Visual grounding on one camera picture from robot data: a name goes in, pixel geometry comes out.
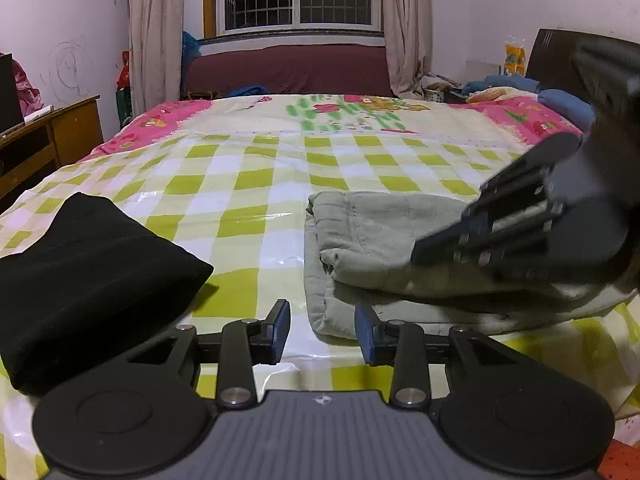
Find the grey-green pants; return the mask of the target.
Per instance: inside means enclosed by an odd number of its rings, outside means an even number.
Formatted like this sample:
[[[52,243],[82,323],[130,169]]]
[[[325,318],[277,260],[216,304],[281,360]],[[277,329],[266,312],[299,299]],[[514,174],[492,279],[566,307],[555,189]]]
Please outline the grey-green pants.
[[[423,194],[322,191],[306,208],[304,287],[320,336],[356,336],[355,309],[445,335],[498,335],[607,314],[631,299],[613,286],[500,284],[469,263],[411,263],[420,237],[459,220],[465,204]]]

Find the pink floral quilt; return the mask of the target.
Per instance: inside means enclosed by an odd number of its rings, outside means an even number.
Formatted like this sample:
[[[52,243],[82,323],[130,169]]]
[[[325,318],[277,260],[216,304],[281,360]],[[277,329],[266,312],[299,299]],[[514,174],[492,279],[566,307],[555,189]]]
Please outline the pink floral quilt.
[[[494,100],[463,104],[358,94],[270,94],[157,105],[134,118],[89,158],[128,152],[179,131],[199,133],[398,133],[482,148],[534,145],[555,133],[581,134],[533,93],[506,90]]]

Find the blue pillow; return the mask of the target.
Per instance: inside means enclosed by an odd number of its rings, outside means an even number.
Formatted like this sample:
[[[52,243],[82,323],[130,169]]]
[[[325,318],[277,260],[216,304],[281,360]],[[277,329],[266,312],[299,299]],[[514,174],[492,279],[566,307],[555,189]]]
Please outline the blue pillow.
[[[490,75],[483,80],[470,81],[462,87],[462,94],[472,98],[480,96],[489,89],[514,89],[528,92],[536,96],[537,101],[559,113],[574,126],[587,131],[596,119],[596,113],[586,101],[573,96],[561,89],[548,89],[536,79],[530,79],[518,74]]]

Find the green checked plastic bed sheet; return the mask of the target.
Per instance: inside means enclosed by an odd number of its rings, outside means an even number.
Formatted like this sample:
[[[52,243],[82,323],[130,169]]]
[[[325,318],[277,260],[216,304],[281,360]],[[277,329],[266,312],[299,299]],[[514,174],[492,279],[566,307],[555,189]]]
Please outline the green checked plastic bed sheet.
[[[64,200],[101,195],[154,233],[215,269],[188,322],[202,333],[262,316],[279,298],[292,330],[259,389],[386,387],[357,349],[319,339],[303,285],[304,222],[320,191],[421,192],[472,200],[480,185],[523,151],[512,141],[439,142],[420,134],[181,131],[128,153],[64,167],[23,193],[1,217],[3,255],[44,233]]]

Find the yellow snack bag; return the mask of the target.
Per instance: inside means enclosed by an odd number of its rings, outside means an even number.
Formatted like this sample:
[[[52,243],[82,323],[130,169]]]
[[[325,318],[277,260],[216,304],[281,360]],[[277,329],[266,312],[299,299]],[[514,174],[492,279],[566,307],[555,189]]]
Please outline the yellow snack bag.
[[[525,40],[513,36],[506,36],[506,40],[504,40],[504,50],[506,50],[506,58],[503,64],[504,72],[510,76],[524,76],[526,72]]]

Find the dark wooden headboard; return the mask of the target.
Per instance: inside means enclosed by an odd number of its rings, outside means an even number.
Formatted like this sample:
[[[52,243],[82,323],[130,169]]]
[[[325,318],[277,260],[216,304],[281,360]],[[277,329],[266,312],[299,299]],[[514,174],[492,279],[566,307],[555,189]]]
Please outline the dark wooden headboard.
[[[572,63],[572,56],[584,42],[605,41],[639,52],[635,42],[610,36],[574,32],[574,30],[541,28],[538,30],[530,52],[526,77],[539,82],[539,90],[563,90],[582,101],[590,100],[589,94]]]

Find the folded black garment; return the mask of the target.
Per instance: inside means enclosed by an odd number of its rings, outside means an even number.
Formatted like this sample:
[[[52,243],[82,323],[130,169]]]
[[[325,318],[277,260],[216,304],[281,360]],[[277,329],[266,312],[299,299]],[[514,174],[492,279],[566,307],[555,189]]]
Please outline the folded black garment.
[[[1,361],[43,396],[182,318],[213,266],[105,197],[76,193],[24,252],[1,260]]]

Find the right beige curtain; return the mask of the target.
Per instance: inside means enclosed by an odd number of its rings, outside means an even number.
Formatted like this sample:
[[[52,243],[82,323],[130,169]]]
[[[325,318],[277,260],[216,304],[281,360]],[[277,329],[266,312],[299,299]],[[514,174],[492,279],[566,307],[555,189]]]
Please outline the right beige curtain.
[[[382,0],[390,88],[398,98],[420,99],[433,50],[432,0]]]

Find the beige curtain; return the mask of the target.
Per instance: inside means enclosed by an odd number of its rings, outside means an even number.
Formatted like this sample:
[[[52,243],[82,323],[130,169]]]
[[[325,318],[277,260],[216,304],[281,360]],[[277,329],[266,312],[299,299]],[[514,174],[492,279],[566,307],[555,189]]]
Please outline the beige curtain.
[[[128,0],[132,108],[179,99],[184,0]]]
[[[420,99],[433,50],[432,0],[382,0],[390,88],[398,98]]]

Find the maroon sofa bench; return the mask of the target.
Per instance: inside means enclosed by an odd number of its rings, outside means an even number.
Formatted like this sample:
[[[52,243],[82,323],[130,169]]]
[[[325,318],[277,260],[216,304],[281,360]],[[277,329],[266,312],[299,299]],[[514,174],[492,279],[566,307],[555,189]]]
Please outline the maroon sofa bench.
[[[392,96],[384,40],[285,35],[202,42],[182,69],[181,94],[215,98],[261,86],[271,94]]]

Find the red green bag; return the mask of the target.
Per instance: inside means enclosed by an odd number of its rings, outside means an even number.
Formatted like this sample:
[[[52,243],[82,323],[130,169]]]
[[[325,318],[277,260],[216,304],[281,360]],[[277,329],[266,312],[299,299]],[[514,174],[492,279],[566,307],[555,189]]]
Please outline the red green bag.
[[[124,128],[132,121],[132,101],[129,80],[129,52],[122,51],[122,69],[116,82],[116,106],[119,125]]]

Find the wooden side cabinet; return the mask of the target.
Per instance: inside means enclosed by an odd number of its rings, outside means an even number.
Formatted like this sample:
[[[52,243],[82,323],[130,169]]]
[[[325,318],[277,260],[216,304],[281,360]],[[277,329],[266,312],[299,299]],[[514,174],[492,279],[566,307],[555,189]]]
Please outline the wooden side cabinet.
[[[15,200],[51,172],[103,142],[99,96],[44,114],[1,137],[1,201]]]

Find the left beige curtain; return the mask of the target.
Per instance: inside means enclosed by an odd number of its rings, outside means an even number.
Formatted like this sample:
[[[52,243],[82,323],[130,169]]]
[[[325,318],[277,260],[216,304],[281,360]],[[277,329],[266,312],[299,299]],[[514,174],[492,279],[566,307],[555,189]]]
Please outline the left beige curtain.
[[[184,0],[128,0],[132,108],[179,99]]]

